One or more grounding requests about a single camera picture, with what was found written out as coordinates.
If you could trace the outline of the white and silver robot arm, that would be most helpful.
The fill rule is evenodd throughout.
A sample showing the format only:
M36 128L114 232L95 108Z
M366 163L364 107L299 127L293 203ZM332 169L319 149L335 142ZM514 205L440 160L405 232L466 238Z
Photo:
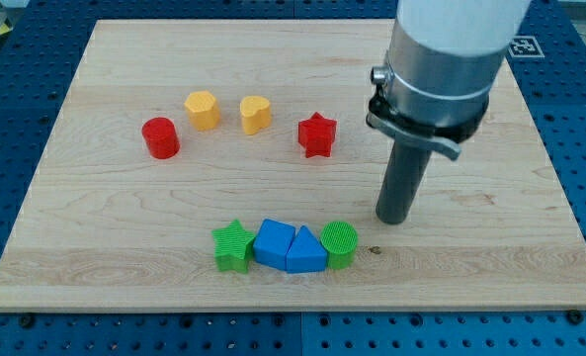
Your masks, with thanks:
M484 115L529 0L400 0L367 123L451 160Z

